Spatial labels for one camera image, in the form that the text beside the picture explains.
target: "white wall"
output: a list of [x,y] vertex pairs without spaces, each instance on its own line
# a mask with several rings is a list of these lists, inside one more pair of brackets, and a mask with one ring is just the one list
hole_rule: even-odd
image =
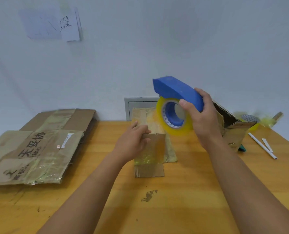
[[[84,40],[31,40],[21,8],[78,7]],[[0,134],[57,108],[124,120],[124,97],[156,97],[172,75],[228,110],[284,117],[289,140],[289,0],[0,0]]]

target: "table surface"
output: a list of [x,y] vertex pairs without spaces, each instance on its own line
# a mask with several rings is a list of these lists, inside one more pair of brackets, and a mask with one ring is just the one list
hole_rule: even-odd
[[[0,186],[0,234],[35,233],[97,167],[129,122],[98,122],[62,184]],[[289,142],[260,127],[277,160],[248,135],[241,159],[289,209]],[[171,137],[178,162],[165,177],[135,178],[133,162],[117,177],[95,233],[239,233],[209,156],[195,135]],[[147,192],[154,191],[146,198]]]

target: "packing tape roll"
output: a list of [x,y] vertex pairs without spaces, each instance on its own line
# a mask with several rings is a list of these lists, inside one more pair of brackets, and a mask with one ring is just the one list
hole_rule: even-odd
[[160,97],[156,104],[158,119],[167,133],[184,135],[193,130],[192,119],[184,110],[183,115],[179,118],[176,113],[176,105],[179,106],[179,99]]

